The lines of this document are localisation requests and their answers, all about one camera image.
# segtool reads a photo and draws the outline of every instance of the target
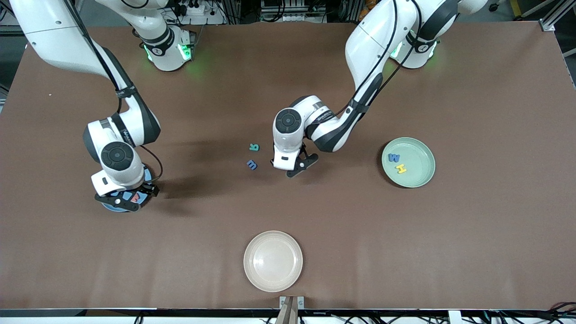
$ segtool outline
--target brown table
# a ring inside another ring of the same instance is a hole
[[[100,167],[82,144],[85,125],[116,109],[110,83],[28,48],[0,115],[0,307],[276,307],[280,295],[304,295],[312,308],[548,308],[575,299],[576,92],[554,34],[536,22],[456,24],[425,67],[397,74],[343,149],[288,179],[268,162],[272,120],[302,95],[335,111],[349,99],[353,28],[207,27],[196,61],[171,73],[146,60],[129,28],[92,30],[162,124],[149,145],[164,162],[162,193],[134,214],[93,200]],[[400,189],[381,172],[383,145],[401,136],[434,152],[436,174],[422,188]],[[248,242],[271,229],[294,236],[305,258],[281,293],[259,291],[242,268]]]

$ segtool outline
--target green light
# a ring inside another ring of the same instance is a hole
[[[152,62],[152,56],[150,56],[150,51],[148,51],[146,45],[144,45],[144,50],[146,50],[146,54],[148,54],[148,60]]]
[[[430,55],[428,55],[428,58],[431,58],[432,55],[434,55],[434,49],[436,48],[436,44],[438,44],[438,42],[434,42],[434,45],[432,45],[432,49],[430,50]]]
[[[398,56],[398,52],[400,52],[401,48],[402,48],[402,42],[400,42],[400,44],[398,44],[398,46],[396,46],[396,49],[390,54],[390,56],[392,58],[396,58]]]
[[[182,54],[182,58],[184,60],[189,60],[192,55],[190,54],[190,48],[187,45],[180,45],[178,44],[178,49],[180,50],[180,53]]]

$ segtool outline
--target plate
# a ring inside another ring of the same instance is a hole
[[[389,154],[399,155],[398,162],[390,161]],[[382,167],[390,180],[406,188],[417,188],[432,179],[436,161],[426,144],[415,138],[400,137],[384,148]]]
[[[244,272],[258,289],[279,292],[292,286],[304,259],[300,246],[292,236],[279,231],[258,234],[244,253]]]

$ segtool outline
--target floor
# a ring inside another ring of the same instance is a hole
[[[530,7],[534,6],[540,0],[521,0],[524,4],[522,7],[523,11],[528,10]],[[488,6],[493,2],[493,0],[489,0],[486,6],[478,11],[477,13],[471,16],[460,16],[458,21],[460,22],[482,22],[482,21],[511,21],[514,18],[514,13],[510,2],[503,3],[497,11],[489,12]],[[126,26],[128,25],[126,21],[124,21],[118,14],[114,13],[107,7],[95,2],[94,0],[77,0],[77,7],[80,10],[80,16],[86,26],[94,27],[94,26]],[[539,14],[543,15],[547,12],[549,8],[545,8]],[[576,16],[568,14],[566,16],[571,16],[573,20],[576,21]],[[14,24],[16,20],[10,15],[6,14],[6,16],[0,21],[0,25],[10,25]],[[573,27],[575,26],[571,22],[567,23],[570,31],[573,31]],[[576,39],[576,35],[572,35],[573,32],[567,33],[566,35],[558,35],[558,39]],[[20,59],[22,57],[22,53],[24,52],[24,47],[26,45],[26,38],[24,37],[0,37],[0,84],[9,87],[12,84],[12,80],[18,68],[18,64],[20,63]],[[569,56],[567,58],[567,67],[573,71],[573,74],[576,75],[576,55]],[[5,95],[0,93],[0,111],[3,105],[3,99],[5,99]]]

